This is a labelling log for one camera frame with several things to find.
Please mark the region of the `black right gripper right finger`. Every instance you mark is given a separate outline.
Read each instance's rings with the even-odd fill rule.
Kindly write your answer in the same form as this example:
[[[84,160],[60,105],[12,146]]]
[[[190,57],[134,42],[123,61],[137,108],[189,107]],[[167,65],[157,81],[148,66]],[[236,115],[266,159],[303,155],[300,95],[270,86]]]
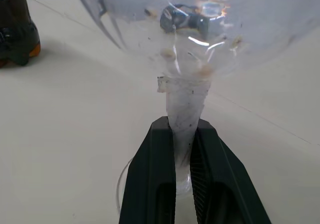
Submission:
[[[272,224],[245,166],[203,119],[194,136],[190,176],[197,224]]]

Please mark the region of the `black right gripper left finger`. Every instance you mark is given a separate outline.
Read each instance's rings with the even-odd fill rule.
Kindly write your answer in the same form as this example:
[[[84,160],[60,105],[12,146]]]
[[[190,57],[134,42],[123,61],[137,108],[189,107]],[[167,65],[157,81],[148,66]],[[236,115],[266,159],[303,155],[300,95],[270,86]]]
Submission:
[[[175,224],[176,169],[166,116],[155,120],[132,161],[118,224]]]

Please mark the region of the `clear plastic wine glass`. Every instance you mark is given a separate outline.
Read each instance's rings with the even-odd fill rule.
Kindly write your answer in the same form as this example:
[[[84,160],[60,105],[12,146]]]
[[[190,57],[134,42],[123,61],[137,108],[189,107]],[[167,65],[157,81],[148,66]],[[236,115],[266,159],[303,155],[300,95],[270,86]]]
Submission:
[[[272,59],[320,26],[320,0],[80,0],[117,48],[156,66],[173,134],[176,194],[216,77]]]

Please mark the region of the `clear plastic cola bottle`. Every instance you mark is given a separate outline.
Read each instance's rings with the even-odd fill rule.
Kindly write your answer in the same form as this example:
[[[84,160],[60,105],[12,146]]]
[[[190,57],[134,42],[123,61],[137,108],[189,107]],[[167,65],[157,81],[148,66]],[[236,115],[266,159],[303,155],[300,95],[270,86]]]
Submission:
[[[40,52],[40,36],[27,0],[0,0],[0,68],[8,63],[26,66]]]

